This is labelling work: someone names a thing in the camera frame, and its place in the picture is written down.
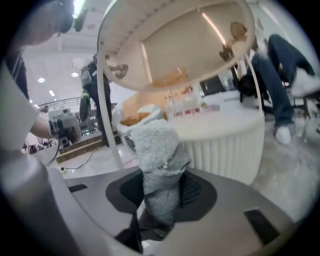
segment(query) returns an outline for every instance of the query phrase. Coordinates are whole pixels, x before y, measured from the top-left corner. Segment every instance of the ceiling light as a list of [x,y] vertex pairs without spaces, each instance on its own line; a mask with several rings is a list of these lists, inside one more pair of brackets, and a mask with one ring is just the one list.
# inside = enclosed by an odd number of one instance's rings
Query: ceiling light
[[82,8],[84,7],[86,0],[73,0],[74,12],[73,18],[76,19],[80,15]]
[[78,74],[77,72],[73,72],[73,73],[71,74],[71,76],[72,76],[73,78],[77,78],[77,77],[79,76],[79,74]]
[[212,20],[203,12],[202,16],[205,18],[205,20],[210,24],[210,26],[214,29],[222,43],[225,45],[226,40],[224,39],[223,35],[220,33],[219,29],[216,27],[216,25],[212,22]]
[[46,79],[44,79],[43,77],[40,77],[38,79],[38,83],[40,83],[40,84],[44,83],[45,81],[46,81]]

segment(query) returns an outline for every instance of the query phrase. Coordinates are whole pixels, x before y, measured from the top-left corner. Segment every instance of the gray cloth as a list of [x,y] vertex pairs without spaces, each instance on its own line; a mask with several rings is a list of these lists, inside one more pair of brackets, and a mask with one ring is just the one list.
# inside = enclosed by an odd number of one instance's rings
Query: gray cloth
[[179,181],[190,157],[179,143],[175,129],[164,119],[133,129],[130,140],[143,172],[146,210],[169,230],[180,205]]

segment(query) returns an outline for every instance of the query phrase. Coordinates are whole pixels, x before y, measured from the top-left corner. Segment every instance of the white sneaker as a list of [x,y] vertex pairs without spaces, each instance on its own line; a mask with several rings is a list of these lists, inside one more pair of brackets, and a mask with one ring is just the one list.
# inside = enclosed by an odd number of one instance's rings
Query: white sneaker
[[291,133],[289,127],[286,125],[276,128],[275,138],[280,144],[289,145],[291,142]]
[[302,68],[297,68],[295,79],[291,86],[292,96],[295,98],[303,98],[317,91],[320,91],[320,78],[307,74]]

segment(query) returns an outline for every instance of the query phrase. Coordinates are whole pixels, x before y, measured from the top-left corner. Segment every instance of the person's arm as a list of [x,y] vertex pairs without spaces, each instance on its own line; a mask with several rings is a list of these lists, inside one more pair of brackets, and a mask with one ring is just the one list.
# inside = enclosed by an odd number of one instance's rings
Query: person's arm
[[49,122],[40,116],[37,117],[35,123],[31,127],[30,132],[39,138],[52,139],[55,137],[51,134]]

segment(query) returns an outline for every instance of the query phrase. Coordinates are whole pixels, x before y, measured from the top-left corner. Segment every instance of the person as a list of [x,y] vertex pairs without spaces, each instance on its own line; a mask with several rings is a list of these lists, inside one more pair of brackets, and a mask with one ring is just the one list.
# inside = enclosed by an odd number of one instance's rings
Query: person
[[[236,55],[245,45],[247,28],[239,22],[232,22],[230,32],[233,39],[227,46]],[[282,84],[279,69],[291,85],[291,93],[294,97],[304,97],[317,91],[320,87],[320,79],[314,76],[306,58],[278,34],[272,34],[268,40],[259,38],[258,41],[255,38],[250,51],[250,61],[255,74],[263,81],[272,100],[275,138],[279,143],[288,145],[293,133],[293,108]],[[252,76],[249,68],[244,70],[245,72],[248,76]]]
[[[99,94],[98,94],[98,81],[97,81],[97,53],[93,56],[93,61],[91,61],[87,66],[82,68],[81,70],[81,82],[82,82],[82,99],[88,97],[89,99],[92,98],[95,106],[96,106],[96,116],[98,119],[98,125],[99,129],[102,133],[102,142],[104,145],[109,147],[105,126],[103,123],[102,115],[101,115],[101,109],[100,109],[100,102],[99,102]],[[110,70],[113,72],[117,72],[115,76],[119,79],[122,79],[128,71],[127,65],[118,65],[117,67],[109,66]],[[104,96],[106,101],[106,107],[108,110],[108,116],[110,123],[112,123],[112,104],[110,100],[110,85],[109,85],[109,79],[108,77],[103,73],[103,85],[104,85]]]
[[[13,37],[4,57],[6,66],[16,85],[29,100],[26,67],[22,58],[26,46],[35,46],[49,40],[53,35],[66,33],[73,24],[74,5],[72,0],[45,0],[35,6]],[[47,121],[40,116],[30,132],[40,138],[54,138]]]

